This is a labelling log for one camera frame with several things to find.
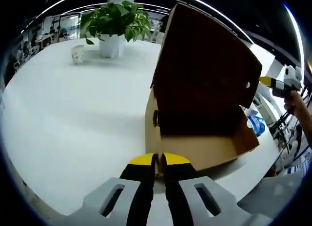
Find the potted plant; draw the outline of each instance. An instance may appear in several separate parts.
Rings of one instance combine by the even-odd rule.
[[[151,23],[145,11],[139,10],[143,5],[124,1],[122,4],[108,3],[102,5],[81,18],[81,32],[87,44],[94,44],[86,36],[99,39],[100,53],[103,57],[119,56],[123,49],[124,38],[136,41],[139,35],[150,34]]]

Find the brown cardboard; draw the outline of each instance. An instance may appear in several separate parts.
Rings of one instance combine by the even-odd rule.
[[[178,4],[146,108],[146,151],[182,155],[201,170],[254,149],[258,139],[239,105],[250,106],[261,68],[222,25]]]

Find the hand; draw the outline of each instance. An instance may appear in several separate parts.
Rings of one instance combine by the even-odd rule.
[[[304,102],[297,91],[292,91],[290,97],[285,99],[284,108],[290,110],[292,107],[294,107],[293,114],[297,118],[307,111],[307,107],[304,105]]]

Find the paper cup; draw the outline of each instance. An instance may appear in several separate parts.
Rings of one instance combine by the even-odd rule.
[[[72,48],[72,58],[74,64],[80,64],[83,62],[83,49],[84,45],[78,45]]]

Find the white tabletop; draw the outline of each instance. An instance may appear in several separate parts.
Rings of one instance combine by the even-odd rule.
[[[129,160],[145,153],[144,113],[160,45],[127,44],[119,59],[101,59],[98,41],[74,65],[75,39],[48,46],[29,60],[3,93],[2,136],[16,170],[50,207],[68,215],[85,195]],[[268,128],[254,151],[213,176],[237,201],[278,156]],[[164,188],[157,188],[148,225],[172,223]]]

